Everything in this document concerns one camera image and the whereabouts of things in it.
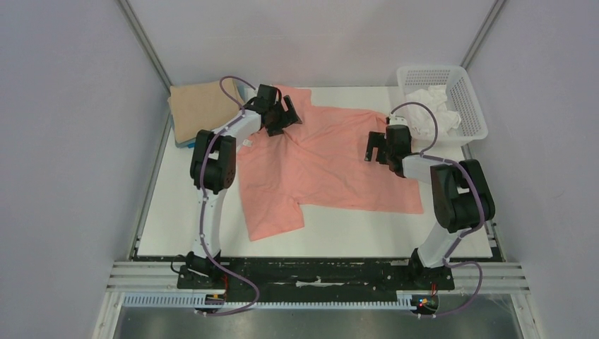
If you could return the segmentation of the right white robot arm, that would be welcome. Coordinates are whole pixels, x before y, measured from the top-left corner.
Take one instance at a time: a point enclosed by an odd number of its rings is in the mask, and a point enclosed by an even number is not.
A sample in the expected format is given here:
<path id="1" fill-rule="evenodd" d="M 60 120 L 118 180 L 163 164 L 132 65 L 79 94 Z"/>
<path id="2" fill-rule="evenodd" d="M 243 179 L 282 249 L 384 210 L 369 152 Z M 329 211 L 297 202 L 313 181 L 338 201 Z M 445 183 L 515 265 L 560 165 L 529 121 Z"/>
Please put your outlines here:
<path id="1" fill-rule="evenodd" d="M 494 217 L 495 204 L 478 160 L 457 162 L 414 153 L 409 128 L 386 127 L 386 162 L 396 175 L 429 184 L 436 222 L 408 262 L 408 279 L 426 288 L 449 271 L 449 259 L 461 240 Z"/>

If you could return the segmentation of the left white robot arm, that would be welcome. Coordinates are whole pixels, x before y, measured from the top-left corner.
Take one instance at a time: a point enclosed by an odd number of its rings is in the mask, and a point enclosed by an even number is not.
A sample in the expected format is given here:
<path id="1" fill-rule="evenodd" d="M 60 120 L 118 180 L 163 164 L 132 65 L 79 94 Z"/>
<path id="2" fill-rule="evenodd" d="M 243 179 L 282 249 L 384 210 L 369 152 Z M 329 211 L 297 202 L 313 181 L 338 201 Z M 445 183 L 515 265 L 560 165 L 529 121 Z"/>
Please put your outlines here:
<path id="1" fill-rule="evenodd" d="M 252 241 L 303 228 L 303 205 L 394 211 L 393 182 L 360 155 L 367 131 L 384 124 L 378 112 L 313 105 L 307 89 L 261 85 L 221 130 L 199 131 L 190 169 L 201 194 L 195 280 L 213 288 L 223 273 L 258 286 L 218 261 L 223 201 L 235 177 Z"/>

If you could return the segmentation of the salmon pink t shirt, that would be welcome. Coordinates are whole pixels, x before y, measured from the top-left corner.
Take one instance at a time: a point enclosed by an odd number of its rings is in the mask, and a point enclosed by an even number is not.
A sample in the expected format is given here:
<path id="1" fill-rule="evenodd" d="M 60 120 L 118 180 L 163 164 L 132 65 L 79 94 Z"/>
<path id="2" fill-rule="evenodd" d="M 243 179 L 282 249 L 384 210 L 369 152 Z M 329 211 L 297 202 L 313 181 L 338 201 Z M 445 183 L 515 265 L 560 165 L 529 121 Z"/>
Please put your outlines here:
<path id="1" fill-rule="evenodd" d="M 301 119 L 277 136 L 259 131 L 237 153 L 237 181 L 251 241 L 304 227 L 303 205 L 422 214 L 417 181 L 364 158 L 386 117 L 316 106 L 308 89 L 282 87 Z"/>

